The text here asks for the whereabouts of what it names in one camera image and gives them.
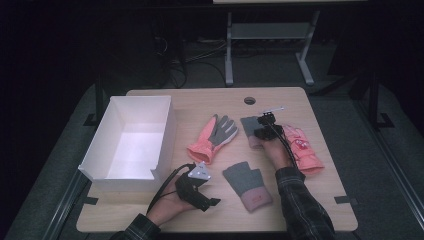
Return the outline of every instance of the white stand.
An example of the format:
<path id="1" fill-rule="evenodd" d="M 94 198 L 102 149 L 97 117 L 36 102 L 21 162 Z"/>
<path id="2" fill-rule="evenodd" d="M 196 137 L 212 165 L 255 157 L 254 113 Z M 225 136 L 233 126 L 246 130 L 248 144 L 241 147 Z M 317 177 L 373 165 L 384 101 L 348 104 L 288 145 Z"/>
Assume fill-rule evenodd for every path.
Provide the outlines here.
<path id="1" fill-rule="evenodd" d="M 311 22 L 301 23 L 232 23 L 231 12 L 227 22 L 227 55 L 225 56 L 225 84 L 232 86 L 233 65 L 231 61 L 232 39 L 304 39 L 301 52 L 296 53 L 296 59 L 307 85 L 313 85 L 314 80 L 306 64 L 306 55 L 314 36 L 319 11 L 313 14 Z"/>

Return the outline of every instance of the plaid sleeve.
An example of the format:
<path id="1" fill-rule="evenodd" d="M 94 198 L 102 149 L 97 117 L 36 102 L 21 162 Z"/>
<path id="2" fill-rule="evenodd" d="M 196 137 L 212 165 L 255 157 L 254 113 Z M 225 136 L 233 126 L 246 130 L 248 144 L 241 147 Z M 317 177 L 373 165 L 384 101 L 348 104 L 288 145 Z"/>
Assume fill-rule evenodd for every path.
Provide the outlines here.
<path id="1" fill-rule="evenodd" d="M 133 220 L 125 229 L 123 239 L 126 240 L 152 240 L 160 233 L 160 228 L 142 214 Z"/>
<path id="2" fill-rule="evenodd" d="M 309 193 L 302 177 L 292 167 L 275 173 L 287 231 L 293 239 L 334 239 L 327 211 Z"/>

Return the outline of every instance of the round hole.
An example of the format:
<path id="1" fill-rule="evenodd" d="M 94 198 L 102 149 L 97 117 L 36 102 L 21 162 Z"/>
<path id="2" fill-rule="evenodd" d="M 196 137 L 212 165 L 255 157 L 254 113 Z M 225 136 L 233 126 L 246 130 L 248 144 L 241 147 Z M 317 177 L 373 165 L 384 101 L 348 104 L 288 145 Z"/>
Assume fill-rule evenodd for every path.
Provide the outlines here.
<path id="1" fill-rule="evenodd" d="M 244 103 L 246 103 L 247 105 L 253 105 L 256 103 L 256 99 L 252 98 L 252 97 L 246 97 L 244 99 Z"/>

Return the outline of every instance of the open box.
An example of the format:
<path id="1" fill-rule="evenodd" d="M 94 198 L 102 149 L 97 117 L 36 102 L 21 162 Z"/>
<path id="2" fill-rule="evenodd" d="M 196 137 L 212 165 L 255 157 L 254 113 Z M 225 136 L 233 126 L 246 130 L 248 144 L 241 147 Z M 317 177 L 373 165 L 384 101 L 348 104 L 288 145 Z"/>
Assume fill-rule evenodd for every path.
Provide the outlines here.
<path id="1" fill-rule="evenodd" d="M 78 169 L 102 191 L 156 192 L 170 174 L 171 96 L 114 96 Z"/>

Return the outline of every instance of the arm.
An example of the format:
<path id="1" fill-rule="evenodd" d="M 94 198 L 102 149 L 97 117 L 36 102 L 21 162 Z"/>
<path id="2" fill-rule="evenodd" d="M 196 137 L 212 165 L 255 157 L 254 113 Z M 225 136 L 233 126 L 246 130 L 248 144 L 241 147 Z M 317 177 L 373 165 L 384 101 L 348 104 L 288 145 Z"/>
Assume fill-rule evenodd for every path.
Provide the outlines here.
<path id="1" fill-rule="evenodd" d="M 334 239 L 334 228 L 325 209 L 309 193 L 304 176 L 291 164 L 279 139 L 262 141 L 265 153 L 276 169 L 278 192 L 293 239 Z"/>
<path id="2" fill-rule="evenodd" d="M 146 214 L 138 214 L 125 231 L 114 234 L 110 240 L 152 240 L 160 233 L 160 226 L 178 214 L 195 209 L 181 200 L 175 192 L 176 176 L 164 190 L 164 194 Z"/>

